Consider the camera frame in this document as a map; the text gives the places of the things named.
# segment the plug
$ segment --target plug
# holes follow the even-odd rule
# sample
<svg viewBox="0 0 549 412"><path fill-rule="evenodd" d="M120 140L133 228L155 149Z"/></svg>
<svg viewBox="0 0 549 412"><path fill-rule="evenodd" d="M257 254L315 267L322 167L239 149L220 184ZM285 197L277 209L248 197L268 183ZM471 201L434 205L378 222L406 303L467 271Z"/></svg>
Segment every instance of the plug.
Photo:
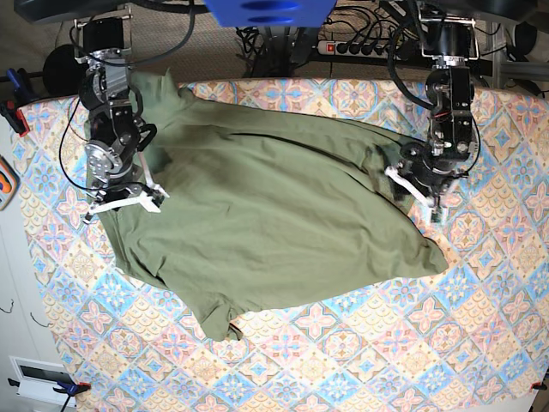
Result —
<svg viewBox="0 0 549 412"><path fill-rule="evenodd" d="M357 44L357 43L352 43L350 46L349 46L349 52L351 54L359 54L360 53L360 45Z"/></svg>
<svg viewBox="0 0 549 412"><path fill-rule="evenodd" d="M345 54L347 53L347 50L349 50L349 46L347 45L347 43L340 43L335 49L338 53Z"/></svg>
<svg viewBox="0 0 549 412"><path fill-rule="evenodd" d="M411 58L418 48L418 42L416 40L408 39L398 48L396 56L400 60L408 60Z"/></svg>
<svg viewBox="0 0 549 412"><path fill-rule="evenodd" d="M373 52L374 50L374 46L373 45L363 45L362 46L362 49L360 49L360 51L362 52L362 54L364 54L365 56L370 56L371 53Z"/></svg>

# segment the black clip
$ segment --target black clip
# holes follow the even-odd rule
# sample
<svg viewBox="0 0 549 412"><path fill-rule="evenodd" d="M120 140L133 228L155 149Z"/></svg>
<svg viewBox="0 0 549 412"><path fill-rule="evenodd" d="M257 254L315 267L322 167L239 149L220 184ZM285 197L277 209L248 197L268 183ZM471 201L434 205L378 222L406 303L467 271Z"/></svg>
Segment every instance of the black clip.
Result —
<svg viewBox="0 0 549 412"><path fill-rule="evenodd" d="M27 120L20 109L16 109L13 101L0 102L0 114L8 120L9 125L20 137L29 132Z"/></svg>

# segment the power outlet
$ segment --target power outlet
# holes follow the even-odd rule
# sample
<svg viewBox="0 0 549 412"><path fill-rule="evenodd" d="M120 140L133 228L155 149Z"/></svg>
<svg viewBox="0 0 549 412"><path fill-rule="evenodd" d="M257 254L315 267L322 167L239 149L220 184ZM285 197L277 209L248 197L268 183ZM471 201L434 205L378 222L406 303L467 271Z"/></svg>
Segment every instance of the power outlet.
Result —
<svg viewBox="0 0 549 412"><path fill-rule="evenodd" d="M360 43L351 43L349 45L346 41L320 40L317 44L317 50L319 54L325 56L387 59L387 52L381 50L380 45L374 48L368 45L361 45Z"/></svg>

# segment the red clamp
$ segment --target red clamp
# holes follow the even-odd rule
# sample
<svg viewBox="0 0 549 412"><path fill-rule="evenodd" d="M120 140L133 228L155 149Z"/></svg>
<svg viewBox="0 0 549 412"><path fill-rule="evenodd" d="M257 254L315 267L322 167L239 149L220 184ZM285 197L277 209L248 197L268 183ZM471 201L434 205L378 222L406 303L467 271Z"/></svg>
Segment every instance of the red clamp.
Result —
<svg viewBox="0 0 549 412"><path fill-rule="evenodd" d="M20 137L24 137L30 131L23 112L15 108L13 101L0 103L0 114L8 120L9 125Z"/></svg>
<svg viewBox="0 0 549 412"><path fill-rule="evenodd" d="M530 386L530 392L531 391L546 391L547 390L547 385L544 384L543 382L536 382L535 384L532 384Z"/></svg>

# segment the green t-shirt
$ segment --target green t-shirt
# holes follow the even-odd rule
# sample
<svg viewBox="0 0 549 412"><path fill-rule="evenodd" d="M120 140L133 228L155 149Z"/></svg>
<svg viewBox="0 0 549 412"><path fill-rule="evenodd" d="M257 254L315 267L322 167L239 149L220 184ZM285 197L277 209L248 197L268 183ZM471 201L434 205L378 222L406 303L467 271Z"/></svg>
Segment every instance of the green t-shirt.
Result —
<svg viewBox="0 0 549 412"><path fill-rule="evenodd" d="M175 292L206 336L240 338L230 322L248 311L447 268L383 174L404 136L201 100L170 76L132 81L159 130L145 155L170 198L160 214L136 205L100 219L117 266Z"/></svg>

